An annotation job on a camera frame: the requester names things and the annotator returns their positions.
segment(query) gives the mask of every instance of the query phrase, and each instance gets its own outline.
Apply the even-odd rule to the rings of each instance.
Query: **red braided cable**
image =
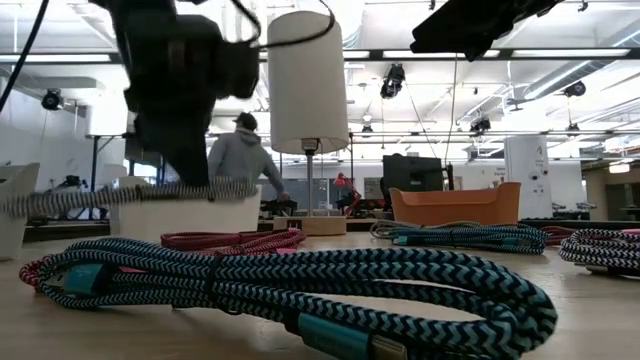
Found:
[[[22,280],[23,283],[27,285],[33,286],[36,291],[40,288],[40,268],[44,265],[44,262],[47,260],[47,257],[43,257],[38,260],[34,260],[30,263],[25,264],[22,268],[20,268],[20,272],[18,273],[18,277]]]
[[[547,246],[558,246],[562,243],[562,240],[568,238],[577,231],[577,229],[566,228],[562,226],[545,226],[540,228],[540,231],[544,231],[549,234],[549,240],[547,240]]]
[[[193,251],[202,255],[264,255],[278,249],[295,249],[306,239],[298,229],[238,234],[176,233],[161,237],[163,247],[178,251]]]

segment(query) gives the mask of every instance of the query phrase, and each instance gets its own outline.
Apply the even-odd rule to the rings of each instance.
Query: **gray hoodie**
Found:
[[[220,135],[213,143],[209,153],[209,179],[215,176],[248,176],[255,181],[261,174],[267,176],[278,194],[284,191],[278,168],[253,131],[237,129]]]

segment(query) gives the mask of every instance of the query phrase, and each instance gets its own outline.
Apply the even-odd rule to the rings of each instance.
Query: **blue braided cable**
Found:
[[[400,246],[449,246],[530,255],[542,254],[549,239],[549,234],[523,224],[485,226],[472,222],[420,227],[380,220],[371,227],[371,234]]]
[[[55,274],[86,264],[112,269],[94,284],[92,294],[76,296],[52,285]],[[123,267],[143,272],[124,272]],[[207,288],[212,267],[215,281]],[[309,314],[400,342],[408,359],[519,359],[551,336],[558,318],[549,297],[534,284],[491,261],[449,251],[363,249],[220,259],[104,238],[48,256],[39,274],[41,291],[66,308],[149,304],[218,308],[286,327],[292,314]],[[459,289],[384,280],[418,280]],[[431,320],[307,293],[432,303],[484,319]]]

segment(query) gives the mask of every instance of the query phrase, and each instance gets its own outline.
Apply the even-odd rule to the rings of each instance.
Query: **person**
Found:
[[[208,159],[209,179],[230,176],[249,177],[256,181],[264,174],[278,192],[278,199],[289,200],[278,168],[271,155],[262,147],[260,136],[255,133],[258,128],[256,118],[243,112],[234,122],[236,131],[220,135],[213,143]]]

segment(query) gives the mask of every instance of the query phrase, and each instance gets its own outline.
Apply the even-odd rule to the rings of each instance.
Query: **lamp shade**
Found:
[[[289,13],[269,25],[268,42],[295,40],[322,31],[329,17],[311,11]],[[342,34],[336,23],[320,39],[269,49],[271,148],[305,154],[302,139],[319,139],[316,153],[349,144]]]

